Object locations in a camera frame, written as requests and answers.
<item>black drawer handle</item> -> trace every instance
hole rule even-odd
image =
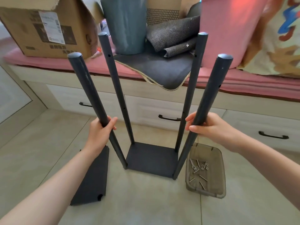
[[[91,106],[91,105],[85,105],[85,104],[83,104],[83,102],[80,102],[79,105],[81,105],[81,106],[89,106],[89,107],[93,107],[93,106]]]
[[[181,121],[181,118],[171,119],[171,118],[163,117],[162,115],[158,115],[158,117],[161,119],[166,119],[166,120],[170,120],[170,121]]]
[[[285,135],[282,135],[281,137],[280,136],[271,136],[271,135],[265,134],[263,131],[258,131],[258,134],[261,136],[273,137],[273,138],[278,138],[278,139],[283,139],[283,140],[289,139],[289,136],[285,136]]]

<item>hand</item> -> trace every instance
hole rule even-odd
[[[96,118],[90,124],[88,140],[86,141],[83,150],[88,150],[92,152],[93,155],[95,155],[95,157],[97,157],[101,153],[102,149],[107,144],[111,130],[117,129],[115,127],[115,124],[118,118],[111,118],[110,116],[107,117],[110,122],[104,128],[102,127],[99,118]]]
[[[230,151],[238,152],[242,132],[233,128],[225,122],[219,115],[208,113],[203,126],[192,125],[196,112],[190,114],[185,120],[188,122],[185,129],[208,137],[212,141],[224,146]]]

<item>tiled floor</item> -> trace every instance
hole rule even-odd
[[[0,217],[68,162],[85,144],[93,118],[47,110],[0,149]],[[126,157],[124,123],[115,134]],[[135,140],[174,147],[177,132],[132,125]],[[60,224],[298,224],[300,213],[244,158],[221,149],[227,195],[204,197],[176,181],[124,170],[111,144],[107,193],[101,202],[70,206]],[[289,154],[300,162],[300,155]]]

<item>honeycomb pattern panel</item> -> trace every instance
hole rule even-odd
[[[177,20],[179,10],[147,9],[147,24],[155,25],[169,20]]]

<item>metal pole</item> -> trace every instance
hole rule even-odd
[[[226,55],[226,54],[218,55],[214,67],[212,69],[212,73],[208,79],[208,83],[205,87],[203,96],[201,98],[200,105],[197,109],[196,116],[193,121],[193,125],[203,125],[203,123],[205,122],[207,114],[210,108],[212,107],[212,103],[214,102],[217,96],[217,93],[219,91],[221,84],[223,83],[223,80],[225,79],[225,76],[231,65],[232,60],[233,57],[231,55]],[[196,138],[197,138],[197,133],[189,132],[173,174],[174,180],[177,179]]]
[[[208,38],[208,34],[206,32],[198,33],[196,49],[195,49],[195,57],[190,71],[190,79],[188,81],[187,92],[185,95],[185,103],[183,105],[183,110],[182,110],[182,115],[181,115],[181,120],[180,120],[180,125],[179,125],[176,145],[175,145],[175,152],[179,151],[183,133],[185,131],[185,124],[186,124],[185,118],[188,116],[188,113],[190,112],[190,106],[192,104],[192,99],[197,84],[197,79],[201,67],[201,62],[202,62],[207,38]]]
[[[68,54],[68,59],[71,63],[71,66],[73,67],[91,105],[93,106],[93,109],[94,109],[97,117],[99,118],[101,125],[103,127],[107,126],[109,121],[108,121],[106,112],[104,110],[102,102],[99,98],[99,95],[97,93],[95,85],[92,81],[91,75],[88,71],[88,68],[85,65],[85,62],[83,60],[81,53],[74,52],[74,53]],[[118,140],[117,140],[113,130],[111,130],[111,132],[110,132],[109,139],[110,139],[110,142],[123,165],[123,168],[127,169],[127,162],[125,160],[125,157],[122,153],[122,150],[120,148],[120,145],[118,143]]]
[[[110,46],[110,41],[108,39],[106,32],[99,33],[98,38],[101,43],[102,51],[103,51],[103,54],[104,54],[104,57],[105,57],[105,60],[106,60],[107,66],[108,66],[108,70],[110,72],[110,76],[112,78],[112,83],[114,85],[115,92],[118,97],[118,101],[119,101],[119,104],[121,107],[121,111],[123,114],[123,118],[125,121],[125,125],[127,128],[127,132],[128,132],[131,144],[134,144],[133,132],[132,132],[131,124],[130,124],[128,110],[127,110],[126,102],[124,99],[124,94],[122,91],[117,67],[115,66],[115,60],[113,58],[113,52],[112,52],[112,49]]]

